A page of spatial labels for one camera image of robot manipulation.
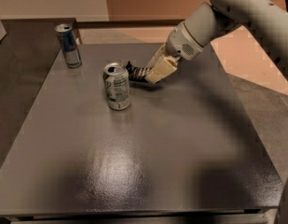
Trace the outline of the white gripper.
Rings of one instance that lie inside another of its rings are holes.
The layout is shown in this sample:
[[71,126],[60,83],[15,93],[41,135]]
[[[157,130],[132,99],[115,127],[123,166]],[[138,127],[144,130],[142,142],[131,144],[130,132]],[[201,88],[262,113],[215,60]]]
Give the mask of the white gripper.
[[166,52],[173,57],[191,61],[203,52],[203,47],[192,37],[182,21],[171,31],[166,45],[162,44],[147,63],[149,71],[144,78],[149,83],[156,84],[177,70],[178,59],[165,56]]

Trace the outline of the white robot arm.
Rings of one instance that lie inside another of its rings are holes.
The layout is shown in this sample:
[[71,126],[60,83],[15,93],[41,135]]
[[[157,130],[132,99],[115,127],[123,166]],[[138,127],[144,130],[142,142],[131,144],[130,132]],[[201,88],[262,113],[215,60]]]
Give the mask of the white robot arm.
[[209,0],[169,34],[144,76],[157,83],[176,71],[180,60],[199,56],[212,40],[244,26],[288,81],[288,12],[270,0]]

